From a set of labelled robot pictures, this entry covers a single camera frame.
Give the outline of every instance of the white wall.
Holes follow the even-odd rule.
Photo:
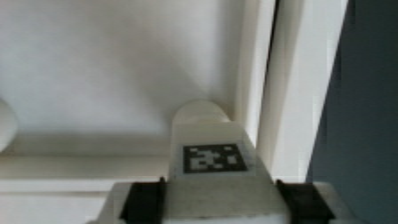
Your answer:
[[[245,1],[234,121],[256,146],[275,0]]]
[[[0,0],[0,97],[19,119],[10,149],[165,153],[181,104],[209,98],[231,115],[243,3]]]

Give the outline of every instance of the white panel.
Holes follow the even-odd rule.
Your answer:
[[[18,131],[18,122],[9,105],[0,99],[0,153],[9,146]]]
[[[241,123],[254,146],[265,87],[275,0],[245,1],[234,120]]]
[[[16,111],[21,142],[35,145],[21,153],[74,154],[60,144],[37,146],[53,134],[167,142],[170,118],[192,99],[213,99],[231,113],[241,0],[0,0],[0,5],[0,97]],[[138,141],[119,151],[167,153],[167,146]],[[112,148],[101,152],[112,154]]]
[[[272,45],[257,148],[273,178],[304,181],[346,0],[286,0]]]

